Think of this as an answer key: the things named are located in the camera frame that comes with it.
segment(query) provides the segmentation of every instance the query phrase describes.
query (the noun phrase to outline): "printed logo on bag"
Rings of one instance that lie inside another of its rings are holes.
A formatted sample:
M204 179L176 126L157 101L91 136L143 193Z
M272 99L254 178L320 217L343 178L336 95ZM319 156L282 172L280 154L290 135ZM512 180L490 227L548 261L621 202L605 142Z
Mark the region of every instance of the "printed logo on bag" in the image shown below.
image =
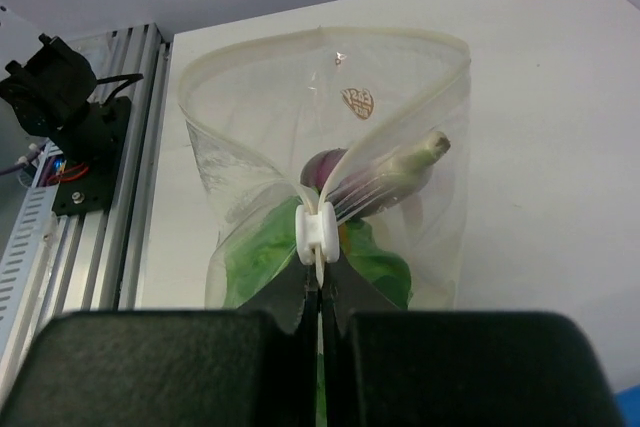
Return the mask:
M367 120L373 113L373 96L367 89L344 89L342 100L359 119Z

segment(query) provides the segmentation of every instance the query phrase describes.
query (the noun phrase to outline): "black mounting plate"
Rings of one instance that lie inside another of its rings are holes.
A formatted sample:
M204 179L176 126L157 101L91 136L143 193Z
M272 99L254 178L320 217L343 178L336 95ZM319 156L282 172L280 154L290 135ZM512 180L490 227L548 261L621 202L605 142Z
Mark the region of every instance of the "black mounting plate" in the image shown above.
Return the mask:
M115 139L115 150L113 155L92 161L89 172L83 177L58 185L58 193L52 208L56 215L78 215L108 209L113 200L131 114L131 101L128 97L117 97L108 106L91 104L91 108L105 111L107 126ZM81 202L74 202L72 196L75 192L80 193Z

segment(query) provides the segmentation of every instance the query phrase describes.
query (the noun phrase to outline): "white table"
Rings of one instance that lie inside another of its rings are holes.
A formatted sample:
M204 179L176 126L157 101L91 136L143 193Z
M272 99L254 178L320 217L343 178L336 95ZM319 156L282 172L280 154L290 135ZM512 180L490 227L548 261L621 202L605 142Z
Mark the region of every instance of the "white table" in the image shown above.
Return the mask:
M185 66L323 25L420 27L472 51L459 306L563 312L640 383L640 11L625 0L343 0L180 34L139 307L202 307L216 226L176 101Z

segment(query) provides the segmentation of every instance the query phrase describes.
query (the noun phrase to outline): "blue object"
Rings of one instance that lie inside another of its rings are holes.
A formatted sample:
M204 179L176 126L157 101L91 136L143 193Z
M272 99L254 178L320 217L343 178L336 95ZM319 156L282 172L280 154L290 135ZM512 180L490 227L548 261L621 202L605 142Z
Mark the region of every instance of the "blue object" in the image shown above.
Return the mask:
M616 395L618 407L629 427L640 427L640 385Z

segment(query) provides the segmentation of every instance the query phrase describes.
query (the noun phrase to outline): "bolt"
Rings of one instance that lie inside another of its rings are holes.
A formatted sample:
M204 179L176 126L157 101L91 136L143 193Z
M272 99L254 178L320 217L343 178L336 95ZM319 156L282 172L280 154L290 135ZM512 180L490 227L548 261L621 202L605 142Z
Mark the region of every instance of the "bolt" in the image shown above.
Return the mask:
M71 194L71 200L74 204L81 204L84 202L84 194L82 192L74 192Z

